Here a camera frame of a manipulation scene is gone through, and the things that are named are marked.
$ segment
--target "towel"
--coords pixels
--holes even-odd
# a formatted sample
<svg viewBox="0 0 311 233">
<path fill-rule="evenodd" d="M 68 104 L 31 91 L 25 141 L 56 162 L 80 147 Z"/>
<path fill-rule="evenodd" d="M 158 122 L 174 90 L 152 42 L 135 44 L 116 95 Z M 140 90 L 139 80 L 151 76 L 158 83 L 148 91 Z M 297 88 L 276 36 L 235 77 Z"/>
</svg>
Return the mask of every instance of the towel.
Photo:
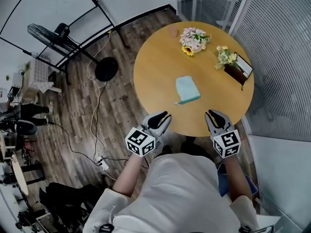
<svg viewBox="0 0 311 233">
<path fill-rule="evenodd" d="M 190 76 L 179 77 L 176 79 L 176 89 L 181 100 L 180 102 L 175 102 L 175 104 L 178 105 L 182 105 L 201 97 L 198 88 Z"/>
</svg>

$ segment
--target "standing fan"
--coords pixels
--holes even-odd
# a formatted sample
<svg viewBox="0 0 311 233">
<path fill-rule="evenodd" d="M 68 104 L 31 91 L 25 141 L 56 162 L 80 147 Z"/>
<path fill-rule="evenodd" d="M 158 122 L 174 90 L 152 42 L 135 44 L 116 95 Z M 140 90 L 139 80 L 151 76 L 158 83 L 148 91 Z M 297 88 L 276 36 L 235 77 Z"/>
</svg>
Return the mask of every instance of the standing fan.
<svg viewBox="0 0 311 233">
<path fill-rule="evenodd" d="M 75 50 L 82 52 L 85 56 L 96 63 L 95 76 L 99 81 L 109 81 L 118 72 L 118 62 L 115 58 L 106 57 L 98 61 L 93 58 L 87 51 L 74 43 L 74 41 L 72 41 L 68 36 L 70 30 L 69 26 L 67 26 L 65 23 L 60 23 L 54 32 L 51 32 L 42 26 L 30 24 L 28 26 L 28 33 L 37 40 L 41 41 L 44 45 L 48 46 L 66 58 L 72 59 L 71 54 Z"/>
</svg>

